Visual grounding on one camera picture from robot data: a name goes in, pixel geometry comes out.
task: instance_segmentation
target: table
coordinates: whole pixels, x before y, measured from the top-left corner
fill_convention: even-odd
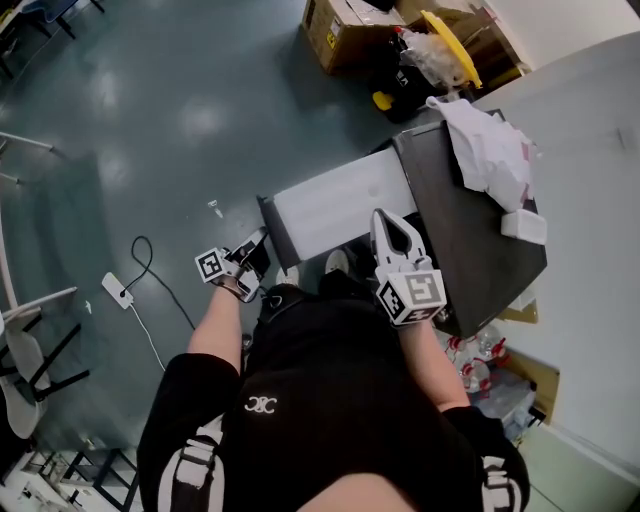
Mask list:
[[[447,309],[452,314],[448,320],[436,322],[436,326],[455,336],[473,336],[506,309],[546,268],[545,248],[500,234],[504,211],[488,195],[464,187],[444,121],[402,132],[378,150],[387,151],[390,145],[395,148],[401,162],[401,172],[393,174],[390,179],[404,182],[403,178],[406,178],[415,200],[414,211],[419,214],[418,219],[407,220],[417,220],[414,227],[421,232],[427,252],[442,272],[447,290]],[[340,196],[339,201],[333,201],[334,198],[326,191],[322,192],[322,198],[318,197],[317,191],[322,187],[316,183],[322,182],[322,176],[286,191],[295,190],[302,194],[302,197],[298,195],[290,199],[287,205],[293,202],[302,205],[295,221],[288,220],[291,215],[280,215],[282,206],[278,206],[277,201],[258,198],[276,256],[283,268],[334,248],[329,246],[330,241],[337,239],[333,235],[325,237],[325,245],[315,241],[311,252],[306,251],[310,244],[301,248],[296,246],[296,241],[299,244],[300,240],[308,238],[301,236],[306,229],[305,223],[314,226],[313,229],[321,226],[322,232],[344,231],[339,215],[324,212],[332,209],[352,212],[354,205],[366,202],[367,196],[372,194],[372,186],[354,178],[358,177],[349,172],[340,179],[334,179],[333,186],[337,189],[336,196]],[[378,189],[385,186],[384,182],[374,184],[374,195],[378,198],[384,196]],[[349,199],[342,197],[345,189],[351,196]],[[528,202],[525,208],[536,211],[535,202]],[[372,208],[364,217],[360,216],[359,232],[350,230],[348,238],[369,233],[367,220],[371,211]],[[407,215],[411,212],[397,213]]]

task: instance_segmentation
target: cardboard box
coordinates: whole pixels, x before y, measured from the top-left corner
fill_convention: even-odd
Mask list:
[[[395,9],[385,13],[363,0],[307,0],[302,26],[329,74],[369,68],[394,27],[405,22]]]
[[[302,26],[320,64],[334,74],[371,68],[376,50],[387,44],[394,27],[425,31],[421,10],[435,13],[448,24],[458,16],[473,17],[466,0],[396,0],[388,13],[364,0],[307,0]]]
[[[558,396],[558,387],[560,386],[560,370],[512,349],[507,351],[507,356],[503,368],[506,368],[525,380],[536,383],[537,389],[534,406],[546,414],[547,417],[544,422],[547,425],[551,425],[553,409],[555,408],[556,397]]]

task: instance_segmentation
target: white cloth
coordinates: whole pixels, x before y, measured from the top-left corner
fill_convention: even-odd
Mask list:
[[[430,97],[427,106],[440,110],[447,121],[465,187],[486,192],[508,212],[533,199],[530,161],[535,148],[520,130],[467,100],[442,103]]]

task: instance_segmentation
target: yellow lid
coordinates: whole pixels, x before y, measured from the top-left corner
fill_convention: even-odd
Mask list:
[[[391,110],[392,103],[395,101],[395,98],[391,96],[391,94],[386,94],[382,91],[377,91],[373,93],[373,102],[383,112],[387,110]]]
[[[467,53],[467,50],[464,49],[464,46],[458,41],[458,38],[449,30],[449,27],[438,18],[432,12],[421,11],[424,19],[436,29],[438,34],[444,39],[445,43],[451,48],[451,51],[454,53],[465,72],[467,73],[467,79],[473,81],[476,89],[482,87],[482,81],[480,80],[480,76],[478,76],[478,72],[476,71],[475,66],[473,65],[473,60],[471,60],[471,56]]]

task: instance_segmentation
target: black t-shirt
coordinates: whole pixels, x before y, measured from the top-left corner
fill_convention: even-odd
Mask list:
[[[224,510],[297,510],[353,473],[385,477],[418,510],[483,510],[492,486],[507,504],[495,510],[524,509],[526,468],[500,421],[441,414],[368,304],[305,302],[254,338],[243,377],[210,355],[168,365],[138,449],[146,512],[173,453],[222,413]]]

